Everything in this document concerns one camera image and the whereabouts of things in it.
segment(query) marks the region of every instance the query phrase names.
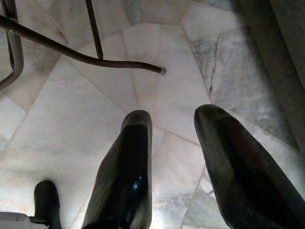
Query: dark metal rod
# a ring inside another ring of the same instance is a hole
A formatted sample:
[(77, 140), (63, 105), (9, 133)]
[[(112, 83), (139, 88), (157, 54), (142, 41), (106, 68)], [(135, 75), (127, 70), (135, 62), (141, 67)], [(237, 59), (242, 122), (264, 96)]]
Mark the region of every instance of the dark metal rod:
[[(8, 21), (17, 21), (17, 11), (15, 1), (1, 0), (4, 14), (10, 19), (5, 18)], [(12, 82), (17, 80), (23, 70), (23, 52), (21, 45), (21, 38), (13, 34), (10, 30), (7, 31), (7, 39), (10, 54), (10, 64), (12, 72), (2, 81), (0, 81), (0, 90), (10, 85)]]
[(33, 30), (30, 30), (22, 25), (19, 25), (1, 15), (0, 15), (0, 27), (4, 28), (5, 30), (14, 31), (14, 33), (18, 36), (39, 43), (45, 47), (53, 49), (61, 54), (64, 54), (66, 56), (69, 56), (73, 59), (76, 59), (84, 63), (97, 65), (101, 67), (109, 67), (109, 68), (139, 68), (160, 74), (166, 73), (165, 68), (157, 67), (148, 63), (134, 62), (134, 61), (108, 61), (108, 60), (100, 60), (98, 58), (84, 55), (58, 42), (55, 42), (50, 38), (47, 38)]
[(90, 25), (91, 25), (91, 30), (92, 30), (92, 34), (93, 34), (96, 53), (97, 53), (97, 56), (102, 60), (103, 59), (103, 50), (102, 50), (102, 46), (101, 46), (101, 40), (100, 40), (100, 36), (99, 36), (99, 31), (97, 29), (96, 20), (95, 20), (95, 16), (94, 16), (94, 10), (92, 7), (91, 0), (86, 0), (86, 5), (87, 5), (88, 15), (89, 15), (89, 19), (90, 19)]

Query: marble floor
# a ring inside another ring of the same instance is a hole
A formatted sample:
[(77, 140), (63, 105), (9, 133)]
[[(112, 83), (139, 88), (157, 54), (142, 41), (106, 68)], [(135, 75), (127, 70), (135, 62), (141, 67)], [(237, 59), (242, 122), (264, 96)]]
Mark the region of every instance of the marble floor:
[[(152, 229), (227, 229), (194, 125), (202, 104), (236, 117), (305, 197), (305, 170), (238, 0), (93, 0), (104, 56), (87, 65), (22, 39), (25, 67), (0, 93), (0, 211), (33, 215), (43, 179), (64, 229), (81, 228), (100, 162), (136, 109), (152, 117)], [(16, 0), (20, 24), (95, 56), (82, 0)], [(9, 72), (0, 30), (0, 77)]]

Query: floor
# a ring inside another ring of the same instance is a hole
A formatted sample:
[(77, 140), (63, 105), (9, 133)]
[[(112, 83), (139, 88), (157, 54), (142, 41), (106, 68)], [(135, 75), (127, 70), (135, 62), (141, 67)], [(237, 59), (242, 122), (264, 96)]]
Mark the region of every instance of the floor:
[[(238, 0), (92, 3), (105, 58), (167, 74), (90, 66), (22, 39), (24, 71), (0, 94), (0, 211), (33, 215), (34, 187), (51, 179), (63, 228), (81, 228), (123, 118), (144, 109), (153, 123), (151, 228), (227, 229), (193, 125), (195, 109), (210, 103), (236, 117), (305, 197), (297, 144)], [(96, 55), (84, 1), (16, 4), (20, 24)], [(0, 37), (2, 77), (10, 69)]]

